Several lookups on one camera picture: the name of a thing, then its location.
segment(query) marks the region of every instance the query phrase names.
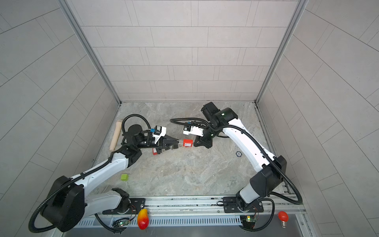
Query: white tile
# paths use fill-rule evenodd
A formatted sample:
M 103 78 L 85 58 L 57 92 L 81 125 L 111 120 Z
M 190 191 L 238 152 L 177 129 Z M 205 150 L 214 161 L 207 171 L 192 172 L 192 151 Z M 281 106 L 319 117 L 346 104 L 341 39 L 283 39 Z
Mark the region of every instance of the white tile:
M 257 47 L 279 47 L 286 27 L 262 27 Z
M 99 74 L 96 74 L 76 99 L 89 112 L 101 96 L 105 87 L 104 81 Z
M 126 7 L 128 8 L 129 17 L 133 26 L 139 26 L 136 11 L 134 10 L 134 4 L 132 0 L 125 0 Z
M 236 65 L 239 51 L 239 48 L 199 48 L 198 65 Z
M 149 27 L 99 26 L 105 47 L 153 47 Z
M 317 55 L 294 36 L 291 37 L 284 55 L 307 82 L 312 79 L 323 63 Z
M 291 131 L 316 181 L 337 173 L 304 117 L 292 126 Z
M 58 123 L 58 119 L 44 109 L 40 104 L 36 103 L 31 109 L 52 125 L 55 126 L 56 123 Z
M 199 1 L 191 1 L 191 26 L 199 25 Z
M 377 217 L 379 172 L 376 168 L 345 130 L 325 142 L 323 147 L 365 216 Z
M 301 160 L 303 158 L 304 158 L 303 153 L 301 153 L 301 151 L 299 151 L 293 157 L 290 158 L 291 165 L 294 165 L 296 162 L 298 162 L 299 160 Z
M 12 27 L 15 27 L 57 8 L 58 4 L 50 0 L 2 1 L 0 14 Z
M 271 116 L 275 108 L 278 107 L 278 105 L 276 104 L 275 99 L 269 90 L 265 91 L 265 93 L 262 96 L 262 100 L 264 101 L 266 108 L 268 110 L 268 113 Z
M 376 0 L 322 1 L 315 14 L 359 38 L 378 16 L 378 8 L 379 2 Z
M 99 123 L 99 126 L 96 129 L 96 132 L 94 133 L 94 138 L 97 141 L 104 140 L 106 133 L 108 132 L 108 127 L 113 122 L 113 118 L 115 116 L 118 105 L 115 100 L 112 100 L 111 102 L 113 103 L 106 110 L 103 118 L 101 119 L 101 122 Z
M 230 92 L 232 82 L 228 81 L 198 81 L 197 92 Z
M 240 100 L 256 100 L 258 93 L 241 93 Z
M 150 65 L 192 65 L 192 48 L 146 48 Z
M 74 34 L 61 9 L 49 12 L 43 17 L 59 41 L 63 42 Z
M 78 52 L 72 43 L 66 40 L 33 62 L 23 72 L 47 92 L 79 60 Z
M 166 100 L 164 93 L 129 93 L 130 101 L 162 101 Z
M 84 119 L 84 115 L 71 105 L 39 147 L 37 153 L 59 163 Z
M 169 81 L 167 66 L 129 66 L 135 81 Z
M 234 92 L 242 93 L 258 93 L 262 87 L 263 82 L 248 82 L 248 81 L 238 81 Z
M 305 159 L 301 159 L 292 167 L 295 170 L 296 177 L 299 180 L 316 223 L 335 222 L 333 214 L 325 201 L 322 192 L 318 188 Z
M 120 0 L 73 0 L 84 26 L 131 26 L 128 9 Z
M 105 47 L 96 26 L 82 26 L 81 29 L 92 47 Z
M 355 141 L 379 128 L 379 112 L 326 64 L 309 85 Z
M 197 47 L 192 48 L 192 65 L 197 65 Z
M 257 69 L 257 66 L 221 66 L 218 80 L 252 81 Z
M 371 163 L 379 169 L 379 130 L 357 141 L 358 146 L 365 153 Z
M 240 52 L 238 53 L 238 59 L 237 59 L 236 66 L 242 65 L 242 61 L 243 61 L 243 58 L 245 56 L 245 51 L 246 51 L 246 48 L 240 48 Z
M 212 81 L 215 66 L 174 66 L 176 81 Z
M 326 189 L 323 195 L 345 237 L 375 237 L 373 229 L 346 185 L 340 184 Z
M 368 219 L 371 227 L 374 229 L 375 233 L 379 233 L 379 218 Z
M 78 137 L 78 135 L 75 136 L 74 142 L 76 142 L 79 146 L 83 147 L 84 149 L 87 149 L 88 147 L 88 143 L 86 143 L 83 139 Z
M 30 162 L 42 166 L 48 170 L 54 171 L 55 168 L 58 166 L 57 163 L 52 162 L 49 159 L 46 159 L 45 157 L 39 155 L 39 154 L 34 154 L 34 156 L 30 159 Z
M 30 110 L 3 137 L 0 141 L 2 156 L 12 159 L 0 162 L 0 193 L 7 191 L 52 129 L 51 124 Z
M 269 84 L 268 84 L 268 89 L 270 90 L 271 93 L 274 92 L 276 85 L 279 82 L 279 78 L 276 75 L 276 73 L 273 74 L 273 76 L 270 78 Z
M 133 1 L 140 26 L 191 26 L 190 1 Z
M 129 81 L 124 66 L 103 66 L 106 75 L 111 82 L 114 81 Z
M 83 157 L 85 151 L 86 150 L 79 146 L 76 142 L 72 142 L 70 144 L 61 162 L 58 164 L 57 168 L 55 169 L 54 173 L 49 179 L 49 182 L 46 184 L 45 188 L 38 197 L 37 201 L 42 202 L 47 197 L 47 194 L 49 193 L 51 186 L 57 178 L 63 175 L 66 177 L 71 177 L 75 174 L 76 167 L 78 166 L 80 159 Z
M 338 173 L 336 173 L 325 179 L 318 181 L 317 184 L 321 190 L 325 190 L 327 188 L 334 187 L 338 184 L 343 184 L 343 180 L 341 176 Z
M 141 51 L 142 60 L 143 60 L 144 65 L 150 65 L 150 61 L 149 61 L 149 57 L 148 57 L 147 52 L 146 52 L 146 48 L 140 47 L 139 50 Z
M 0 87 L 0 137 L 2 138 L 44 92 L 23 72 Z
M 368 43 L 371 47 L 373 47 L 376 50 L 379 50 L 379 35 L 376 34 Z
M 74 100 L 72 103 L 85 117 L 88 116 L 88 111 L 79 103 L 78 100 Z
M 298 107 L 293 102 L 290 94 L 284 88 L 281 81 L 279 81 L 274 89 L 273 97 L 282 111 L 286 123 L 288 123 L 298 112 Z
M 191 81 L 167 81 L 167 82 L 155 82 L 158 93 L 189 93 L 192 92 Z
M 46 92 L 38 103 L 54 117 L 60 119 L 84 86 L 78 75 L 71 69 Z
M 2 31 L 7 31 L 7 30 L 10 30 L 12 27 L 10 26 L 10 24 L 8 24 L 8 22 L 6 22 L 6 20 L 0 16 L 0 29 Z
M 300 73 L 298 73 L 295 77 L 295 79 L 292 81 L 291 85 L 288 87 L 287 91 L 288 93 L 292 93 L 295 86 L 299 83 L 300 79 L 303 78 Z
M 240 100 L 241 93 L 204 93 L 204 100 Z
M 260 27 L 209 27 L 208 47 L 255 47 Z
M 100 96 L 100 100 L 104 103 L 104 105 L 106 106 L 106 109 L 109 107 L 113 99 L 114 99 L 113 94 L 108 88 L 106 88 Z
M 300 151 L 300 149 L 280 111 L 273 118 L 273 123 L 288 157 L 293 157 Z
M 81 173 L 88 170 L 91 167 L 91 164 L 96 159 L 96 155 L 100 150 L 101 143 L 95 138 L 92 138 L 91 143 L 88 146 L 88 149 L 84 153 L 78 167 L 76 168 L 75 173 Z
M 250 5 L 249 15 L 247 16 L 246 26 L 253 26 L 255 14 L 257 13 L 257 7 L 259 2 L 252 1 Z
M 51 30 L 50 26 L 47 24 L 43 16 L 37 17 L 36 18 L 37 22 L 40 24 L 42 29 L 44 29 L 45 33 L 49 36 L 51 41 L 57 46 L 61 42 L 58 40 L 54 32 Z
M 80 127 L 77 135 L 89 144 L 104 114 L 105 111 L 100 104 L 96 103 Z
M 337 122 L 337 119 L 304 79 L 300 79 L 293 89 L 291 97 L 317 137 Z
M 151 27 L 151 34 L 155 47 L 206 47 L 208 28 Z
M 297 2 L 259 1 L 253 26 L 287 27 Z
M 87 81 L 91 81 L 91 79 L 94 77 L 94 75 L 97 73 L 94 65 L 91 62 L 91 59 L 87 56 L 82 58 L 77 63 L 78 68 L 80 71 L 84 74 L 84 76 L 87 78 Z
M 288 127 L 292 128 L 292 126 L 303 116 L 300 112 L 300 110 L 294 115 L 293 118 L 288 122 Z
M 333 30 L 317 55 L 364 98 L 379 88 L 379 68 L 372 66 L 379 52 L 340 29 Z
M 28 214 L 28 216 L 26 217 L 26 219 L 22 223 L 22 226 L 17 231 L 17 234 L 15 237 L 39 237 L 39 236 L 42 236 L 42 233 L 32 233 L 29 231 L 28 225 L 29 225 L 29 220 L 30 220 L 32 214 L 33 214 L 33 212 L 30 212 Z M 34 224 L 37 228 L 43 228 L 43 227 L 50 225 L 50 222 L 47 219 L 45 219 L 43 216 L 38 215 Z
M 26 165 L 0 201 L 0 229 L 4 236 L 16 235 L 22 222 L 14 220 L 26 218 L 52 173 L 30 162 Z
M 204 100 L 204 93 L 165 93 L 166 100 Z
M 0 35 L 0 72 L 12 78 L 54 46 L 36 20 L 8 30 Z
M 318 224 L 322 234 L 342 234 L 337 222 Z
M 105 65 L 144 65 L 141 51 L 136 47 L 106 47 L 97 50 Z
M 87 54 L 87 52 L 85 51 L 85 49 L 83 48 L 83 46 L 79 42 L 78 37 L 76 35 L 73 35 L 69 39 L 70 39 L 72 45 L 75 47 L 76 51 L 78 51 L 78 54 L 80 55 L 80 57 L 81 58 L 84 57 Z
M 308 48 L 313 49 L 328 25 L 320 17 L 304 11 L 293 34 Z
M 114 82 L 120 93 L 152 93 L 149 82 Z
M 315 54 L 318 54 L 318 52 L 320 51 L 321 47 L 325 44 L 325 41 L 329 38 L 329 35 L 332 33 L 332 31 L 334 30 L 334 28 L 335 28 L 334 25 L 328 24 L 328 26 L 326 27 L 326 30 L 321 35 L 321 38 L 317 41 L 317 44 L 312 49 L 312 51 Z
M 246 25 L 251 2 L 199 1 L 199 26 Z
M 292 66 L 290 61 L 283 55 L 275 69 L 276 75 L 279 77 L 284 87 L 288 89 L 298 74 L 298 71 Z
M 334 135 L 339 133 L 343 130 L 343 126 L 340 124 L 340 122 L 336 122 L 333 124 L 330 128 L 328 128 L 325 132 L 323 132 L 320 136 L 317 137 L 318 141 L 323 144 L 330 138 L 332 138 Z
M 167 66 L 167 69 L 168 69 L 168 75 L 170 77 L 170 81 L 175 81 L 174 67 Z
M 270 66 L 277 48 L 247 48 L 242 65 Z

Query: wooden rolling pin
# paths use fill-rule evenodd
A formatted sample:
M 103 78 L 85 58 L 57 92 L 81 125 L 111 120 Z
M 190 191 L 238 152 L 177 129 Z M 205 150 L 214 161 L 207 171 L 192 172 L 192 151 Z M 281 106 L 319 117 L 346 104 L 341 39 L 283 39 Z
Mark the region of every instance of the wooden rolling pin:
M 121 119 L 116 121 L 116 129 L 114 130 L 111 145 L 109 146 L 110 151 L 114 151 L 114 149 L 116 147 L 117 140 L 118 140 L 118 137 L 119 137 L 120 131 L 121 131 L 121 124 L 122 124 Z

